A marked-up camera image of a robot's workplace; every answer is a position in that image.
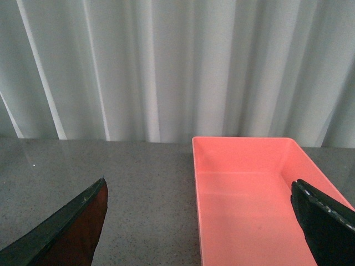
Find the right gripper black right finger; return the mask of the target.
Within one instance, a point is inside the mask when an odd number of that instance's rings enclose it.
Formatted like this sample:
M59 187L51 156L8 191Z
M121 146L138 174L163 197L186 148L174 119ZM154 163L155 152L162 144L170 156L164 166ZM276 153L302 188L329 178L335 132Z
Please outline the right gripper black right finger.
M354 265L354 211L302 179L291 204L317 265Z

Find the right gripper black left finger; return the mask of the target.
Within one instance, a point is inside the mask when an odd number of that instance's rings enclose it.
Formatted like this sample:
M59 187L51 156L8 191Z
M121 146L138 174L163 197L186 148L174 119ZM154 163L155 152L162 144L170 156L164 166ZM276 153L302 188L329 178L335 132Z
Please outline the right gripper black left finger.
M1 250L1 265L91 265L108 209L104 178Z

